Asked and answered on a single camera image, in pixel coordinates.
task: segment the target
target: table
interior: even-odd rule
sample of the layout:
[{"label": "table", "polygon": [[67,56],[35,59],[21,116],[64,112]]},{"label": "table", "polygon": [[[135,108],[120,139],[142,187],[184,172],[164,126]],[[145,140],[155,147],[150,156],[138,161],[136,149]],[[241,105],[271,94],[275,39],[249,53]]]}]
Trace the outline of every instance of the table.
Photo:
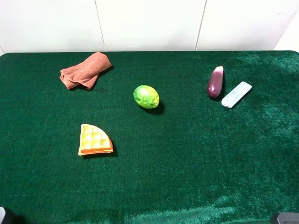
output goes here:
[{"label": "table", "polygon": [[[299,211],[299,54],[292,51],[107,52],[89,91],[59,71],[85,53],[0,57],[0,206],[19,223],[236,223]],[[211,100],[252,91],[233,109]],[[133,99],[142,84],[161,102]],[[115,152],[78,156],[81,124]]]}]

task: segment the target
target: brown towel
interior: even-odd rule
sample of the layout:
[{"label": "brown towel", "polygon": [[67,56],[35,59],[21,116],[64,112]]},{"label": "brown towel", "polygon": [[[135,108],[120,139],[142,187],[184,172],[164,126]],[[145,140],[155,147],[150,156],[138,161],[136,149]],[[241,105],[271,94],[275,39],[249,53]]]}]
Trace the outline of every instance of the brown towel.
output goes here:
[{"label": "brown towel", "polygon": [[110,67],[111,63],[108,57],[96,52],[82,63],[62,69],[59,78],[68,89],[81,84],[89,90],[97,80],[99,73]]}]

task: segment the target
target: waffle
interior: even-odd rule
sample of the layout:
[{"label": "waffle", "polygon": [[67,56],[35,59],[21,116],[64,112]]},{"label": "waffle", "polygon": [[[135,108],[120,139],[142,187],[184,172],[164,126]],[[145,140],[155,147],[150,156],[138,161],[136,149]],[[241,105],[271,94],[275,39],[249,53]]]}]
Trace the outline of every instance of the waffle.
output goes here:
[{"label": "waffle", "polygon": [[93,125],[81,125],[78,155],[112,152],[112,142],[103,130]]}]

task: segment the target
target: wall tile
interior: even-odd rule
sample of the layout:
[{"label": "wall tile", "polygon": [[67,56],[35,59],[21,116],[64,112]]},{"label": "wall tile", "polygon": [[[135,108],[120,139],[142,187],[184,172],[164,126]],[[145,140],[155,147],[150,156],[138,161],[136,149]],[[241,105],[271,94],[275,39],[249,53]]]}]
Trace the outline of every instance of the wall tile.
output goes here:
[{"label": "wall tile", "polygon": [[280,38],[275,50],[294,50],[299,52],[299,11]]},{"label": "wall tile", "polygon": [[273,50],[298,0],[208,0],[197,50]]},{"label": "wall tile", "polygon": [[103,51],[94,0],[2,0],[4,52]]},{"label": "wall tile", "polygon": [[205,0],[96,0],[107,51],[195,50]]}]

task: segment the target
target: purple eggplant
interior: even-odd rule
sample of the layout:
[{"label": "purple eggplant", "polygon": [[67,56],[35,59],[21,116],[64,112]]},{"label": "purple eggplant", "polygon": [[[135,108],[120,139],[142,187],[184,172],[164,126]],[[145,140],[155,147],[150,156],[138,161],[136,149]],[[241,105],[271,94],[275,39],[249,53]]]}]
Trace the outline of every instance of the purple eggplant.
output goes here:
[{"label": "purple eggplant", "polygon": [[210,98],[216,98],[221,93],[223,82],[223,67],[219,66],[215,68],[211,74],[209,83],[206,88],[206,92]]}]

